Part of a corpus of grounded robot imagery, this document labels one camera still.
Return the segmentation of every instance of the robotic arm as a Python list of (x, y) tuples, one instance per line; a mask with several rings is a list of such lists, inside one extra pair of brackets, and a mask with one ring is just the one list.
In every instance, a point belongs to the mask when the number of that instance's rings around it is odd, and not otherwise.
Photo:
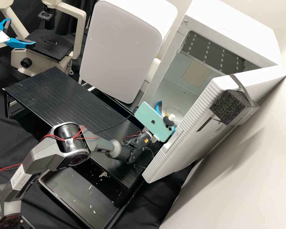
[(48, 134), (64, 141), (54, 138), (42, 140), (28, 153), (10, 181), (0, 184), (0, 229), (18, 228), (24, 222), (25, 218), (20, 214), (23, 195), (47, 169), (57, 171), (77, 166), (94, 152), (132, 164), (142, 153), (142, 148), (151, 143), (152, 136), (148, 132), (140, 133), (126, 144), (105, 140), (86, 128), (74, 138), (81, 128), (73, 122), (52, 127)]

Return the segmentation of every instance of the white wall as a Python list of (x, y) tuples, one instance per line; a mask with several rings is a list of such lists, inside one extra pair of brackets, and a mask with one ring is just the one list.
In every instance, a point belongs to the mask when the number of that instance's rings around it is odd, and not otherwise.
[[(225, 0), (272, 27), (286, 66), (286, 0)], [(286, 78), (199, 166), (161, 225), (286, 228)]]

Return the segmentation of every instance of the white paint speck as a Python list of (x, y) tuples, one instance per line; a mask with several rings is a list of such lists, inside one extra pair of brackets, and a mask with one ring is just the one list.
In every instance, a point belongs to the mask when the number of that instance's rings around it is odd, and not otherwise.
[(101, 175), (99, 175), (99, 178), (101, 177), (108, 177), (108, 174), (106, 172), (103, 172)]

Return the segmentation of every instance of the black foam block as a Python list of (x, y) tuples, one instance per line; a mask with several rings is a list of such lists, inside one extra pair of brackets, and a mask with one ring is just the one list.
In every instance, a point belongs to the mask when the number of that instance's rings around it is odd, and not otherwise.
[(226, 90), (210, 107), (210, 110), (220, 118), (221, 122), (228, 125), (248, 107), (251, 107), (251, 105), (245, 93), (235, 90)]

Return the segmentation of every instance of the red wire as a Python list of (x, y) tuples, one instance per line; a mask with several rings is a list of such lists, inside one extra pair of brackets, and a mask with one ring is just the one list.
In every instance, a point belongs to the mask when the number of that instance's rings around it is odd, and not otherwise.
[(58, 136), (56, 136), (56, 135), (45, 135), (45, 136), (42, 137), (41, 141), (44, 140), (46, 137), (54, 137), (54, 138), (56, 138), (56, 139), (58, 139), (58, 140), (61, 140), (61, 141), (63, 141), (63, 142), (65, 141), (64, 138), (60, 138), (60, 137), (58, 137)]
[(74, 135), (74, 137), (73, 138), (76, 138), (79, 134), (80, 134), (80, 132), (82, 132), (82, 130), (85, 128), (85, 126), (83, 126), (81, 129), (80, 129), (80, 131), (76, 134), (76, 135)]
[(125, 138), (124, 138), (124, 141), (129, 138), (129, 137), (136, 137), (137, 135), (127, 135)]
[(21, 163), (15, 164), (15, 165), (11, 165), (11, 166), (8, 166), (8, 167), (5, 167), (5, 168), (0, 169), (0, 171), (4, 171), (4, 170), (6, 170), (6, 169), (9, 169), (9, 168), (12, 168), (12, 167), (16, 167), (16, 166), (20, 166), (20, 165), (21, 165)]
[(74, 138), (74, 140), (80, 140), (80, 139), (98, 139), (99, 136), (95, 137), (95, 138)]
[[(95, 138), (76, 138), (76, 137), (80, 134), (80, 132), (84, 129), (84, 127), (85, 127), (85, 126), (83, 126), (83, 127), (81, 128), (81, 130), (73, 137), (75, 140), (79, 140), (79, 139), (97, 139), (97, 138), (99, 138), (99, 136), (98, 136), (98, 137), (95, 137)], [(56, 138), (56, 139), (58, 139), (58, 140), (65, 141), (64, 138), (60, 138), (60, 137), (58, 137), (58, 136), (56, 136), (56, 135), (45, 135), (45, 136), (42, 137), (41, 141), (42, 141), (43, 139), (45, 139), (46, 137), (54, 137), (54, 138)], [(5, 171), (5, 170), (7, 170), (7, 169), (9, 169), (9, 168), (16, 167), (16, 166), (20, 166), (20, 165), (21, 165), (21, 163), (15, 164), (15, 165), (11, 165), (11, 166), (8, 166), (8, 167), (5, 167), (5, 168), (0, 169), (0, 171)]]

